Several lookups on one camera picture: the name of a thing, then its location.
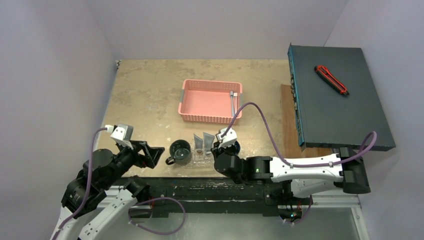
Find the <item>clear acrylic holder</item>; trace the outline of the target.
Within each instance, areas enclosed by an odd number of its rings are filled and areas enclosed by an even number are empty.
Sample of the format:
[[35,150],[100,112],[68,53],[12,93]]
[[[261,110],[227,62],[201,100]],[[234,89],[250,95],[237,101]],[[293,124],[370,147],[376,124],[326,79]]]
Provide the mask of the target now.
[[191,144],[191,163],[196,167],[207,167],[212,166],[214,163],[214,159],[212,154],[206,155],[204,152],[204,144],[203,144],[203,153],[198,154],[195,150],[194,141]]

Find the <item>clear textured oval tray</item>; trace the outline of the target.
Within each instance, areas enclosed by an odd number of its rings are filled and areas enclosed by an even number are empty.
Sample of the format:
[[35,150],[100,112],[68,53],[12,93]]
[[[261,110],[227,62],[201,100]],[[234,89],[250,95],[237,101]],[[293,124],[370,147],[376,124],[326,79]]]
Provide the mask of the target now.
[[207,149],[202,148],[201,152],[195,148],[195,144],[190,144],[191,155],[188,160],[184,159],[173,164],[176,167],[187,168],[187,169],[207,169],[214,168],[214,157],[212,153],[207,154]]

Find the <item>white toothpaste black cap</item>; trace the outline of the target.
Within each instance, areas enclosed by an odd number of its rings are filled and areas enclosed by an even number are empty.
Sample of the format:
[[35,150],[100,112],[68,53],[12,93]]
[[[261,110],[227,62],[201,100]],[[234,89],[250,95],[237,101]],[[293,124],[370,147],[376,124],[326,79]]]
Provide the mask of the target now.
[[211,149],[215,141],[215,136],[210,133],[203,132],[203,144],[204,144],[204,153],[210,155],[212,153]]

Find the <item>dark green mug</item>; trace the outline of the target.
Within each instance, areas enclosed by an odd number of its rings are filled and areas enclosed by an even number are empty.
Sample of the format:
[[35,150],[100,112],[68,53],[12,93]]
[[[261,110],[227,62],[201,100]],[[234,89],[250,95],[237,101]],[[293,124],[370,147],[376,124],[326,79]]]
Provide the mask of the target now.
[[183,139],[178,139],[170,145],[169,154],[170,157],[165,160],[167,165],[178,164],[184,166],[192,160],[191,145]]

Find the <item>pink plastic basket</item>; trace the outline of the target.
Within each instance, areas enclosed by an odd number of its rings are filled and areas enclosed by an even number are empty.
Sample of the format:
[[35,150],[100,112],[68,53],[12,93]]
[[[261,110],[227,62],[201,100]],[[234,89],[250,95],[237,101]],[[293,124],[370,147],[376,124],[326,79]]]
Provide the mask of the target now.
[[178,113],[186,122],[229,125],[230,91],[242,93],[239,82],[185,79],[182,83]]

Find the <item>toothbrush white blue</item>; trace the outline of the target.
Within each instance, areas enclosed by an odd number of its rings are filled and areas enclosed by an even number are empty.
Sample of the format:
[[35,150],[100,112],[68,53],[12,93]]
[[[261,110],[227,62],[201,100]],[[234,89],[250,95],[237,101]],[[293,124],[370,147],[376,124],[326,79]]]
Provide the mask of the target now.
[[230,91],[230,102],[231,102],[231,115],[235,116],[235,107],[234,107],[234,92]]

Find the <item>dark blue mug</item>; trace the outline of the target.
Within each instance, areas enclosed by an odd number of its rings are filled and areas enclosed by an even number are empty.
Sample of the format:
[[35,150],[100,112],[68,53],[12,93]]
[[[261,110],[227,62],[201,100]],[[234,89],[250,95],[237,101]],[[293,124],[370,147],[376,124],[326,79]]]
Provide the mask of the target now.
[[231,146],[231,151],[237,156],[241,151],[240,143],[236,140]]

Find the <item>white toothpaste red cap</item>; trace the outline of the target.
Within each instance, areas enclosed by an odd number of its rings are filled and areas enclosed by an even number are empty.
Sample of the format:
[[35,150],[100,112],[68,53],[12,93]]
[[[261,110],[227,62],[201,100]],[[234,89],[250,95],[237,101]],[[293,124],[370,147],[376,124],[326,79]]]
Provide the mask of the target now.
[[204,151],[204,140],[197,136],[196,134],[193,134],[194,139],[194,149],[198,154],[202,154]]

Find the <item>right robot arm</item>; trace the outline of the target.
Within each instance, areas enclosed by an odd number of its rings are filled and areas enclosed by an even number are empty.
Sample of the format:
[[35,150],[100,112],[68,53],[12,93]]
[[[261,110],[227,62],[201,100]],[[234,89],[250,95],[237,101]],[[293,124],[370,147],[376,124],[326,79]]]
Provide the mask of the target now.
[[289,158],[254,156],[246,159],[236,154],[236,147],[220,147],[215,142],[211,153],[215,170],[235,184],[267,185],[286,183],[280,196],[288,204],[315,193],[342,189],[346,194],[368,194],[371,191],[361,157],[351,149],[319,157]]

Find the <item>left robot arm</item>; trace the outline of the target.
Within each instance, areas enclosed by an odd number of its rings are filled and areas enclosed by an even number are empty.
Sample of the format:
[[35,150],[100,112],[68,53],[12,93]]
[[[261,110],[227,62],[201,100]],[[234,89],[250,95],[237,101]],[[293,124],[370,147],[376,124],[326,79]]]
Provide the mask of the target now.
[[118,153],[106,148],[95,150],[76,178],[67,185],[51,239],[76,239],[79,235],[75,230],[76,224],[97,208],[106,198],[106,191],[124,173],[132,166],[154,169],[165,152],[164,147],[151,147],[142,140],[132,140],[129,146],[118,144],[117,148]]

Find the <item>dark grey metal box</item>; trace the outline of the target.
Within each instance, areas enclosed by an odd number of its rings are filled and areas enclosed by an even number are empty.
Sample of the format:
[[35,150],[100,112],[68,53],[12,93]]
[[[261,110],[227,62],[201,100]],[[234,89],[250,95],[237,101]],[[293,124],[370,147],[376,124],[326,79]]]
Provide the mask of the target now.
[[[287,56],[301,148],[357,150],[373,131],[374,151],[396,146],[361,48],[291,45]],[[314,71],[318,65],[327,67],[349,95],[338,94],[324,82]]]

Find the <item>red black utility knife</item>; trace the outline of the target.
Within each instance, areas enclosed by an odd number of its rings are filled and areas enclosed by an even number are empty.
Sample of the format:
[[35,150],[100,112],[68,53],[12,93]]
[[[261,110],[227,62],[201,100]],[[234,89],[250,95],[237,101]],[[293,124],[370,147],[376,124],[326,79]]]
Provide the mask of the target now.
[[350,93],[347,87],[341,83],[324,65],[316,65],[314,67],[315,73],[330,87],[332,87],[338,94],[348,96]]

